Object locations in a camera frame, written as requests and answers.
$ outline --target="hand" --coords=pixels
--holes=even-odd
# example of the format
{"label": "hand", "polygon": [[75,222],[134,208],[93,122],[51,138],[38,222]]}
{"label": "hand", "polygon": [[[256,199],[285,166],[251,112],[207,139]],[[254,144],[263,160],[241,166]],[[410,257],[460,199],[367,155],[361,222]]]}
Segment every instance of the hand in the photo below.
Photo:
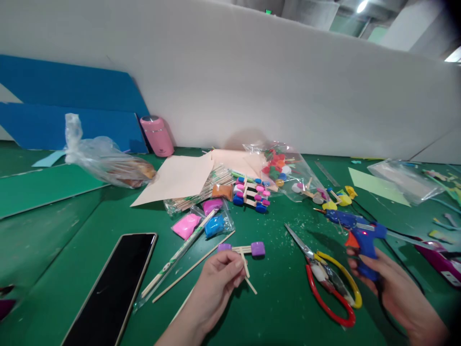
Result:
{"label": "hand", "polygon": [[[378,259],[359,255],[368,267],[381,274],[383,280],[383,305],[405,328],[412,345],[439,345],[449,332],[409,275],[397,263],[375,248]],[[357,256],[356,249],[347,249],[347,254]],[[358,261],[349,258],[352,273],[367,285],[375,295],[373,281],[359,274]]]}
{"label": "hand", "polygon": [[243,259],[237,252],[222,251],[210,257],[178,318],[193,320],[203,334],[210,332],[244,276]]}

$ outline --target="black phone screen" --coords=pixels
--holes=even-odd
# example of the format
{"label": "black phone screen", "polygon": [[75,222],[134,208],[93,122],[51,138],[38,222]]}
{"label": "black phone screen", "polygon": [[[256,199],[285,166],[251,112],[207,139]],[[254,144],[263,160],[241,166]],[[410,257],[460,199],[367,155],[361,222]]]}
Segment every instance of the black phone screen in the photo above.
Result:
{"label": "black phone screen", "polygon": [[117,344],[156,240],[153,233],[120,238],[62,345]]}

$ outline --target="blue hot glue gun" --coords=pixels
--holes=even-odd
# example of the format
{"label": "blue hot glue gun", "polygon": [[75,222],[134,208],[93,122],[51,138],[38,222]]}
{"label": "blue hot glue gun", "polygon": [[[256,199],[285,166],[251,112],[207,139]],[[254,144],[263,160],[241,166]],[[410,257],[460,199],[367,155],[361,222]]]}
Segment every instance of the blue hot glue gun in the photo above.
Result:
{"label": "blue hot glue gun", "polygon": [[[350,230],[349,240],[346,243],[347,245],[353,246],[355,243],[355,247],[358,246],[360,248],[359,251],[361,255],[377,259],[373,240],[375,238],[385,239],[388,232],[386,227],[380,223],[369,223],[362,216],[356,216],[338,210],[320,210],[315,208],[314,210],[324,214],[330,221]],[[357,269],[361,275],[367,277],[371,281],[378,281],[379,273],[367,267],[362,261],[359,262]]]}

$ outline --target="thermos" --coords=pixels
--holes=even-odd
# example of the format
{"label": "thermos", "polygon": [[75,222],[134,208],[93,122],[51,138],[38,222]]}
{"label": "thermos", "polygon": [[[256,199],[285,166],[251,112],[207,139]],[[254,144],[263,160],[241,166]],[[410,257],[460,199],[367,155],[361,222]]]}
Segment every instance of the thermos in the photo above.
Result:
{"label": "thermos", "polygon": [[141,126],[146,133],[150,146],[157,156],[167,157],[173,154],[173,144],[162,118],[155,115],[142,117]]}

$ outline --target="yellow scissors handle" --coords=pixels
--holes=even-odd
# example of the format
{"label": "yellow scissors handle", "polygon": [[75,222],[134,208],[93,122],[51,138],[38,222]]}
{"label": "yellow scissors handle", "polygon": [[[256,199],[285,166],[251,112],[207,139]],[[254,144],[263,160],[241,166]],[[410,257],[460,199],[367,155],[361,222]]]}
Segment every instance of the yellow scissors handle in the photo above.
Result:
{"label": "yellow scissors handle", "polygon": [[329,256],[329,255],[327,255],[327,254],[325,254],[325,253],[323,253],[321,251],[317,251],[317,253],[314,254],[314,258],[316,260],[319,260],[320,262],[322,262],[323,259],[326,259],[326,260],[330,261],[331,263],[333,263],[335,266],[337,266],[341,270],[341,272],[344,274],[344,276],[346,276],[347,281],[349,281],[349,284],[351,285],[352,290],[354,291],[355,304],[352,307],[354,309],[360,309],[362,307],[362,295],[360,294],[359,287],[357,286],[357,284],[355,283],[354,279],[349,274],[347,269],[341,263],[339,263],[337,260],[335,260],[333,257],[331,257],[331,256]]}

